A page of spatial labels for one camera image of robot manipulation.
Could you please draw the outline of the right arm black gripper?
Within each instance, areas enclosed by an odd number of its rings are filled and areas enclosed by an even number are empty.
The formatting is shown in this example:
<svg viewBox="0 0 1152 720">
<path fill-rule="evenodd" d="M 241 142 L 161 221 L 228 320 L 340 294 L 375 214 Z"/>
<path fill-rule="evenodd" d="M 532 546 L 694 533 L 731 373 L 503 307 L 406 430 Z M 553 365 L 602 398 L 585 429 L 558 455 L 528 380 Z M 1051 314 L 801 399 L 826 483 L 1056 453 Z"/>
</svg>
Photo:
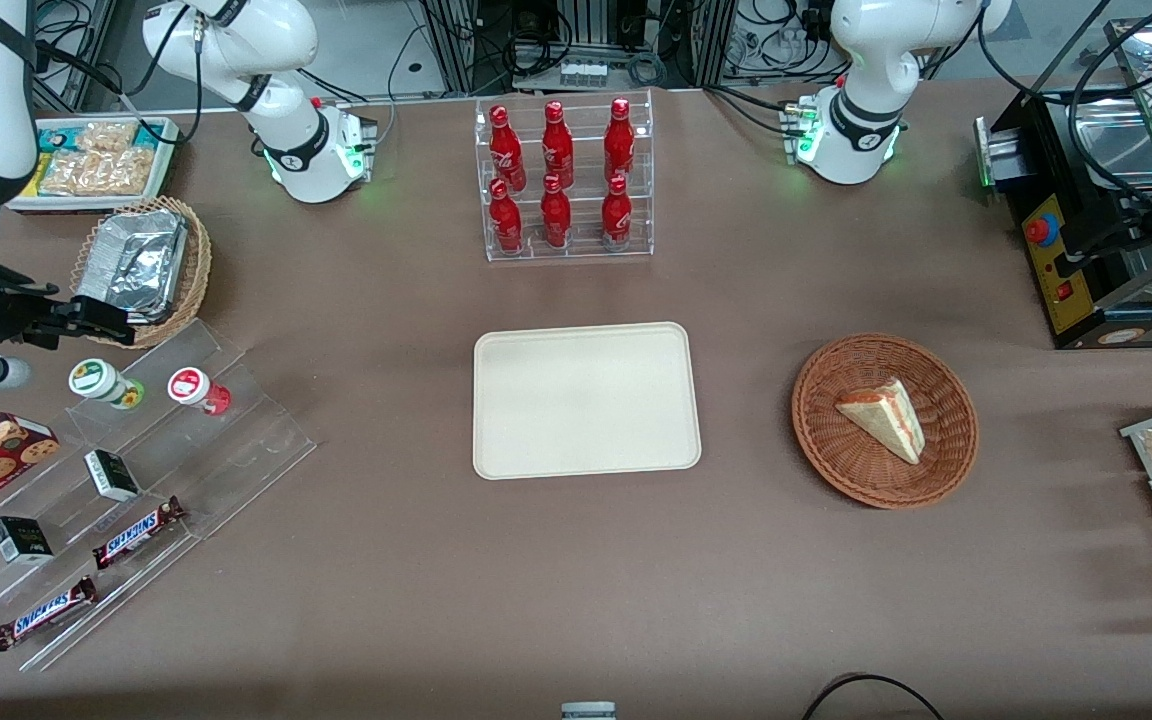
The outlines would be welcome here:
<svg viewBox="0 0 1152 720">
<path fill-rule="evenodd" d="M 0 288 L 0 344 L 33 344 L 55 350 L 60 338 L 71 338 L 74 323 L 84 323 L 91 340 L 124 347 L 136 343 L 127 311 L 88 296 L 58 300 L 59 288 Z"/>
</svg>

